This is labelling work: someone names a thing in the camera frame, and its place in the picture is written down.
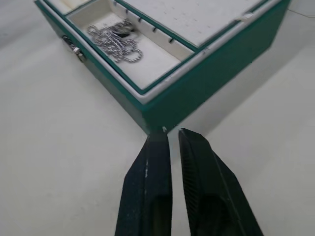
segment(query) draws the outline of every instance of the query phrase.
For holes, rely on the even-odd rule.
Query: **white table surface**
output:
[[[238,177],[266,236],[315,231],[315,21],[273,45],[180,125]],[[0,2],[0,235],[113,236],[145,133],[63,47],[31,0]],[[177,130],[172,235],[189,236]]]

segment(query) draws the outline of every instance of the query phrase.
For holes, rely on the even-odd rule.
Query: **silver chain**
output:
[[[96,26],[90,25],[87,29],[95,45],[108,56],[112,56],[116,63],[121,61],[135,63],[143,57],[143,53],[137,48],[135,40],[119,36],[121,34],[128,36],[132,31],[133,25],[127,19],[110,27],[105,25],[103,28],[98,29]],[[136,58],[127,58],[127,56],[135,53],[138,54]]]

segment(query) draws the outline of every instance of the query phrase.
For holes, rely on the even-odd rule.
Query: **green leather exterior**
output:
[[[250,26],[208,56],[155,99],[138,102],[75,38],[40,4],[59,36],[70,37],[88,59],[87,68],[146,132],[166,127],[169,132],[216,91],[233,79],[272,44],[290,0],[283,0]]]

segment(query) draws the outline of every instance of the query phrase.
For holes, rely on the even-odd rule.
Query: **jewelry box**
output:
[[[35,4],[78,61],[149,133],[170,131],[267,50],[289,2],[37,0]],[[118,30],[126,39],[119,38]]]

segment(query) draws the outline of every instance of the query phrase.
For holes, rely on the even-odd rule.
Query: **metal clasp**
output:
[[[81,61],[81,62],[85,62],[87,59],[86,57],[83,55],[83,53],[81,52],[81,49],[78,48],[75,44],[72,43],[72,40],[64,35],[63,36],[63,41],[69,46],[69,48],[71,49],[71,51],[77,56],[77,58]]]

